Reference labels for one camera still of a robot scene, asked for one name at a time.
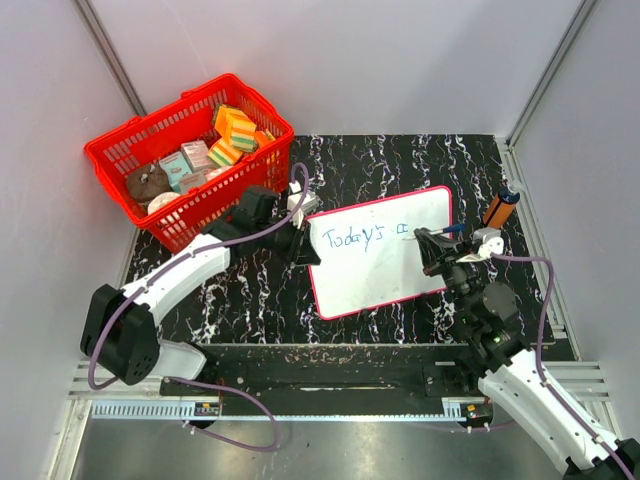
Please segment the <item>blue capped whiteboard marker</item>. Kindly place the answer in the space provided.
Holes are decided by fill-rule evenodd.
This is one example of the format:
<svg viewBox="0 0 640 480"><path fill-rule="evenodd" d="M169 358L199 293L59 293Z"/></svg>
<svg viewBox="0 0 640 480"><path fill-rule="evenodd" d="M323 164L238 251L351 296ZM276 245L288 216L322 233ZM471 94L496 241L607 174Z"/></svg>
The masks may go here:
<svg viewBox="0 0 640 480"><path fill-rule="evenodd" d="M460 233L464 230L463 224L453 224L447 227L439 229L429 229L426 227L420 227L414 230L412 234L404 238L404 241L410 240L433 240L440 236L446 236L450 234Z"/></svg>

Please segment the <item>pink framed whiteboard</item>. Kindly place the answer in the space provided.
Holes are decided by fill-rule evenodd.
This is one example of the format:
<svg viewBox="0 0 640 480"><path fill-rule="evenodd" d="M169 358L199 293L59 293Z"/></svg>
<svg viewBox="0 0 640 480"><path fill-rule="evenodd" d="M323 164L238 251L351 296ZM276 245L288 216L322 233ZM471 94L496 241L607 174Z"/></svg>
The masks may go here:
<svg viewBox="0 0 640 480"><path fill-rule="evenodd" d="M314 214L311 243L321 263L309 268L325 321L444 289L427 277L414 230L453 224L452 193L437 186Z"/></svg>

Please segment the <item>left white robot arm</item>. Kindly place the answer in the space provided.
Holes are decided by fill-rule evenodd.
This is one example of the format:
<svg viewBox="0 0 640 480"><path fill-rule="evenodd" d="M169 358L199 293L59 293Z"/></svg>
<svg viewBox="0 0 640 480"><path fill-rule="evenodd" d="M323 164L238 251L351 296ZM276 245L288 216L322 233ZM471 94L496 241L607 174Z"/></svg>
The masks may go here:
<svg viewBox="0 0 640 480"><path fill-rule="evenodd" d="M98 367L127 385L157 375L179 377L199 396L214 389L214 360L194 344L160 339L157 329L198 286L261 250L297 266L319 264L306 220L317 196L293 182L283 215L274 212L277 201L274 192L251 186L160 267L120 288L105 284L94 292L80 342L90 359L92 389L104 387L96 379Z"/></svg>

